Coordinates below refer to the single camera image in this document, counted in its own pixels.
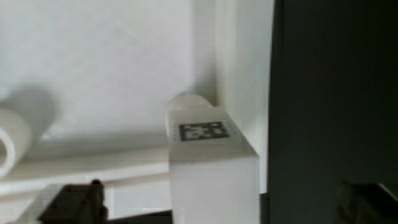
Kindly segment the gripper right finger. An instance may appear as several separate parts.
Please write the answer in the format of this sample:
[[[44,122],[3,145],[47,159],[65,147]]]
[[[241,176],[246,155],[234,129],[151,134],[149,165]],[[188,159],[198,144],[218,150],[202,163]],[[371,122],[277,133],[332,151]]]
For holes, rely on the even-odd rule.
[[[335,224],[398,224],[398,184],[341,184]]]

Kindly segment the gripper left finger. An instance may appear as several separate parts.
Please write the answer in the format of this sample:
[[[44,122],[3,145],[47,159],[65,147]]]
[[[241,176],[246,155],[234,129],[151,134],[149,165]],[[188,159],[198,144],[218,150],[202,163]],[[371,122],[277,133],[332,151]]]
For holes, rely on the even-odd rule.
[[[42,224],[106,224],[104,186],[97,179],[88,184],[67,184],[37,217]]]

